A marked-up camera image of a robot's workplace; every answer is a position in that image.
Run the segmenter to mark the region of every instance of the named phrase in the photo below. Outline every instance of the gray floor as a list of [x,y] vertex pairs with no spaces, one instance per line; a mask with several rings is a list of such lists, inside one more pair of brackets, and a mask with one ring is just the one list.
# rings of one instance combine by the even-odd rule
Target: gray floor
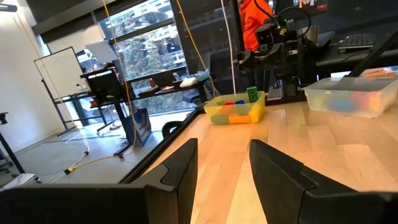
[[[126,146],[126,140],[121,139],[123,130],[103,131],[101,136],[97,136],[93,131],[97,127],[83,129],[88,138],[90,153],[79,164],[99,159],[106,156],[112,156],[115,151]],[[46,183],[55,177],[63,174],[62,170],[76,162],[85,151],[83,140],[76,138],[65,144],[65,142],[77,136],[76,131],[68,133],[62,138],[51,136],[27,149],[16,153],[16,156],[26,170],[38,174],[40,179]],[[124,177],[144,156],[158,145],[162,140],[160,132],[154,132],[148,139],[144,147],[136,147],[134,152],[125,157],[124,160],[110,158],[98,161],[90,165],[77,169],[69,175],[62,175],[54,183],[117,183]],[[17,169],[12,167],[11,174],[18,174]],[[11,174],[0,173],[0,185],[10,181]]]

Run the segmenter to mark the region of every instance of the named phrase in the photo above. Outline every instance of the green block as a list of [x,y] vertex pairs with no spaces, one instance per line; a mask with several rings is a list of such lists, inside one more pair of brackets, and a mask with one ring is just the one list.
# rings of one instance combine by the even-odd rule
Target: green block
[[250,113],[250,107],[248,105],[239,105],[236,107],[236,112],[240,116],[245,116]]
[[229,119],[227,116],[214,115],[210,118],[213,124],[229,124]]
[[249,101],[250,103],[255,103],[257,100],[259,100],[259,96],[257,93],[257,87],[249,87],[247,88],[248,95],[249,95]]

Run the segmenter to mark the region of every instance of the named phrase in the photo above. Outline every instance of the white container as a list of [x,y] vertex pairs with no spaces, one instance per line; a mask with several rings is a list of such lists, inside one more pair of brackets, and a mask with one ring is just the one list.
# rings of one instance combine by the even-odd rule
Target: white container
[[398,78],[324,78],[304,90],[311,110],[375,118],[396,102]]

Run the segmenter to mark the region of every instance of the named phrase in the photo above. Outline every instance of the whiteboard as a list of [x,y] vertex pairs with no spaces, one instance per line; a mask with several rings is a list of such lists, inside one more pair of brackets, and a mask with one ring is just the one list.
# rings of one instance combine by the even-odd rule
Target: whiteboard
[[54,98],[58,98],[57,92],[59,97],[64,97],[87,91],[77,86],[84,84],[85,81],[80,78],[83,72],[73,47],[34,62]]

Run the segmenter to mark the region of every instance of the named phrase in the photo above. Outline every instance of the orange block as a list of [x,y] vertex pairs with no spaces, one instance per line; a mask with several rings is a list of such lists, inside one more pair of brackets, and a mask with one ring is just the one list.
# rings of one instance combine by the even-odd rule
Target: orange block
[[237,114],[233,114],[228,117],[229,123],[231,124],[249,124],[250,123],[250,116],[239,116]]

